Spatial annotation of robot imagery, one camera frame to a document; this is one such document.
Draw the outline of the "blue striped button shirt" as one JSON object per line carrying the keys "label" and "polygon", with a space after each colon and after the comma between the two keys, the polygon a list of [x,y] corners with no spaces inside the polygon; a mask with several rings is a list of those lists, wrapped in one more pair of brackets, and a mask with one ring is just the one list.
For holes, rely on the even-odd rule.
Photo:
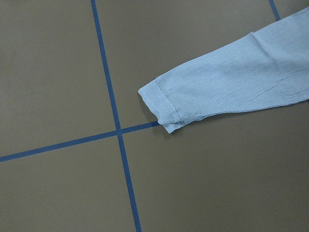
{"label": "blue striped button shirt", "polygon": [[138,93],[168,133],[214,115],[305,101],[309,98],[309,10],[183,63]]}

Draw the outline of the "brown table cover mat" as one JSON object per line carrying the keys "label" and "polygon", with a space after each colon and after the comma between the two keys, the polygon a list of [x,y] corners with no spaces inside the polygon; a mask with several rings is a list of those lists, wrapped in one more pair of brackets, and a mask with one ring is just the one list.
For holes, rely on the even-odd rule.
{"label": "brown table cover mat", "polygon": [[308,4],[1,1],[1,231],[308,231],[308,101],[169,134],[138,95]]}

